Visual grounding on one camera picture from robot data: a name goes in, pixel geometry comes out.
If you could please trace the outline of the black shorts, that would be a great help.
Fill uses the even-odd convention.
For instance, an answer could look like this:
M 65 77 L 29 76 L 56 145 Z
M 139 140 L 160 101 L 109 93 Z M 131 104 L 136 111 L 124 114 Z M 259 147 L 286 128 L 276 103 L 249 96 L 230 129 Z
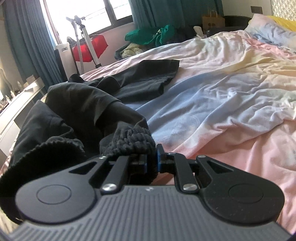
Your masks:
M 73 74 L 49 87 L 31 108 L 1 176 L 1 210 L 20 224 L 17 190 L 95 155 L 152 155 L 146 119 L 130 104 L 153 100 L 178 72 L 178 60 L 144 60 L 111 76 L 85 81 Z

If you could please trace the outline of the yellow clothes pile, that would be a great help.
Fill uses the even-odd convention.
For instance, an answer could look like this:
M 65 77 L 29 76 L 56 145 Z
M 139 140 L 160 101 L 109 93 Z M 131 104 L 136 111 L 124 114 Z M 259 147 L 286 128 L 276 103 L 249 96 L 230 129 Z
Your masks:
M 147 47 L 144 45 L 139 45 L 135 43 L 130 43 L 127 47 L 125 47 L 121 52 L 120 55 L 123 59 L 129 58 L 143 52 L 147 51 Z

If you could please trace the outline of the pastel tie-dye bed sheet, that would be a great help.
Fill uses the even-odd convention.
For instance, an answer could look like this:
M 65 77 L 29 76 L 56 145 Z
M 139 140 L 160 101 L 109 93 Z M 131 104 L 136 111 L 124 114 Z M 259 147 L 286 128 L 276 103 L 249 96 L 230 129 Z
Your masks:
M 143 60 L 176 59 L 165 93 L 132 104 L 168 152 L 205 154 L 276 183 L 278 222 L 295 232 L 295 53 L 245 31 L 152 49 L 83 75 L 114 75 Z

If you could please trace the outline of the white heater panel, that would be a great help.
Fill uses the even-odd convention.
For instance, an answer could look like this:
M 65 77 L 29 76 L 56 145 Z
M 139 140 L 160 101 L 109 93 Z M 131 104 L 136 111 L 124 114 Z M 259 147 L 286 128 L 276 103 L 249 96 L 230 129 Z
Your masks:
M 78 73 L 72 49 L 68 42 L 66 44 L 58 44 L 55 47 L 54 54 L 64 82 L 68 81 L 71 75 Z

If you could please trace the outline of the teal curtain left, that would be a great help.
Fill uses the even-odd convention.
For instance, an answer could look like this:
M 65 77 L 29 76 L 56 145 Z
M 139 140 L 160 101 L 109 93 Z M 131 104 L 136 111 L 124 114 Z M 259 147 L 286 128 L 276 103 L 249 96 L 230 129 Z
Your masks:
M 34 76 L 45 88 L 63 82 L 40 1 L 4 1 L 8 43 L 23 81 Z

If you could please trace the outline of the teal curtain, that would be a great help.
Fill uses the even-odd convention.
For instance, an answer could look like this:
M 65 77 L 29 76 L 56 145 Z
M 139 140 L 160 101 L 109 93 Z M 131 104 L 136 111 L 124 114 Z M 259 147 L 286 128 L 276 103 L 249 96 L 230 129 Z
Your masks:
M 63 82 L 40 1 L 4 1 L 8 43 L 23 81 L 34 76 L 45 88 Z
M 175 28 L 202 24 L 202 17 L 216 11 L 223 16 L 222 1 L 208 0 L 132 0 L 129 1 L 135 26 L 142 28 Z

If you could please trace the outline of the pastel tie-dye pillow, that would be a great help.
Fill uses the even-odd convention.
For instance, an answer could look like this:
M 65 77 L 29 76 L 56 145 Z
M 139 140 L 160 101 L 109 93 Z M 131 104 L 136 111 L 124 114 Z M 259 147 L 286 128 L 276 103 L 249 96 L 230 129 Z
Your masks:
M 254 14 L 245 31 L 262 42 L 295 51 L 295 31 L 281 26 L 268 16 Z

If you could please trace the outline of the white tripod stand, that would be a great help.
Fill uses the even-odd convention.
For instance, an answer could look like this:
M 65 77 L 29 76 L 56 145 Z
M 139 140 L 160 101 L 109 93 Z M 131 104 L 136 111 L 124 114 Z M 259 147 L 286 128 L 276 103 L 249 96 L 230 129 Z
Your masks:
M 85 20 L 85 17 L 83 16 L 83 17 L 79 18 L 78 16 L 74 16 L 74 19 L 67 17 L 66 20 L 68 20 L 74 28 L 74 32 L 75 32 L 75 36 L 76 36 L 76 45 L 77 45 L 78 56 L 79 56 L 79 62 L 80 62 L 80 66 L 81 66 L 81 74 L 84 74 L 85 70 L 84 70 L 84 61 L 83 61 L 83 56 L 82 56 L 81 44 L 80 44 L 80 40 L 78 37 L 77 27 L 79 27 L 79 29 L 81 30 L 81 36 L 83 37 L 83 39 L 86 43 L 86 46 L 90 52 L 92 60 L 95 64 L 95 68 L 99 68 L 101 66 L 101 63 L 99 62 L 99 58 L 97 57 L 97 54 L 96 54 L 95 49 L 92 45 L 91 39 L 90 39 L 88 32 L 86 30 L 86 27 L 85 27 L 85 25 L 82 24 L 82 20 Z

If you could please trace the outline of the green cloth bag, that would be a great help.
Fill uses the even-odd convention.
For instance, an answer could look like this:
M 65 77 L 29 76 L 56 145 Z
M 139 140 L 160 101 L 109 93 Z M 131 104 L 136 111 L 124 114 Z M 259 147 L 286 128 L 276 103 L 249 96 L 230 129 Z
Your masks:
M 125 41 L 138 45 L 159 47 L 168 44 L 174 38 L 175 33 L 175 27 L 172 25 L 165 25 L 161 28 L 135 29 L 126 34 Z

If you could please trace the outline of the brown paper bag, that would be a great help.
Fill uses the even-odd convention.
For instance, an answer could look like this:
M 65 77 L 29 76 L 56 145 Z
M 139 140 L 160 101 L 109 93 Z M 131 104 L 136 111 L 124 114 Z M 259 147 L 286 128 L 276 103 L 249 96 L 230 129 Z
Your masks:
M 225 26 L 225 19 L 217 11 L 210 10 L 208 14 L 202 16 L 203 30 L 211 28 L 222 28 Z

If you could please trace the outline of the yellow pillow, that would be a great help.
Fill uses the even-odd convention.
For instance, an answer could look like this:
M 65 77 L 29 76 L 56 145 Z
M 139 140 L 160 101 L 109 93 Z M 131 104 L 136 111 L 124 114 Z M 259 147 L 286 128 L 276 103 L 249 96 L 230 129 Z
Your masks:
M 295 32 L 296 31 L 296 21 L 291 21 L 291 20 L 287 20 L 284 18 L 280 18 L 277 16 L 267 16 L 270 19 L 274 20 L 277 24 L 279 24 L 280 26 Z

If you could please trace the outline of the teal curtain right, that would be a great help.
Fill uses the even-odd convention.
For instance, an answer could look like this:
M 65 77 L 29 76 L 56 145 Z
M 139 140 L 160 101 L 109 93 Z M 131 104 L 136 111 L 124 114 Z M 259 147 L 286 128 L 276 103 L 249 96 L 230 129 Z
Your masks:
M 202 24 L 202 17 L 216 11 L 223 16 L 222 1 L 208 0 L 132 0 L 129 1 L 135 26 L 142 28 L 175 28 Z

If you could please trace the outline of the white quilted headboard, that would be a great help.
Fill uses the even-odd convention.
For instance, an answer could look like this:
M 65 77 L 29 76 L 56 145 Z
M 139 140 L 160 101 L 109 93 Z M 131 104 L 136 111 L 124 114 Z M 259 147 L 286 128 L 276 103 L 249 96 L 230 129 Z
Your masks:
M 270 3 L 273 16 L 295 21 L 296 0 L 271 0 Z

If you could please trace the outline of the black wall switch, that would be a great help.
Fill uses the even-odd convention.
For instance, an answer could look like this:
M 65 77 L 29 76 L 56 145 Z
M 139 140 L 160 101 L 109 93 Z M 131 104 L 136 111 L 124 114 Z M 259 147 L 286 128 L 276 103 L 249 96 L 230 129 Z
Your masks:
M 251 12 L 254 14 L 263 14 L 263 9 L 261 6 L 251 6 Z

